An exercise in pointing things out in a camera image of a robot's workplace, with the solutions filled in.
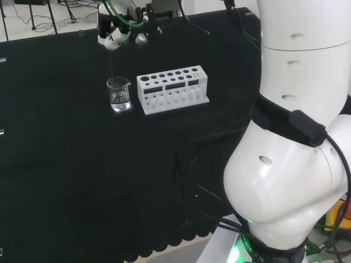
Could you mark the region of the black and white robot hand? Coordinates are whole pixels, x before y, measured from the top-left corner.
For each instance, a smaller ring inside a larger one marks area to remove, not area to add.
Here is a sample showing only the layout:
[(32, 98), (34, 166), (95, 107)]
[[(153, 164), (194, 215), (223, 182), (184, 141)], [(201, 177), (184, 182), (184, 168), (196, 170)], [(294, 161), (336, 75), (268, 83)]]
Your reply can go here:
[(133, 1), (102, 1), (97, 13), (98, 43), (116, 50), (130, 42), (144, 45), (162, 35), (151, 3), (143, 7)]

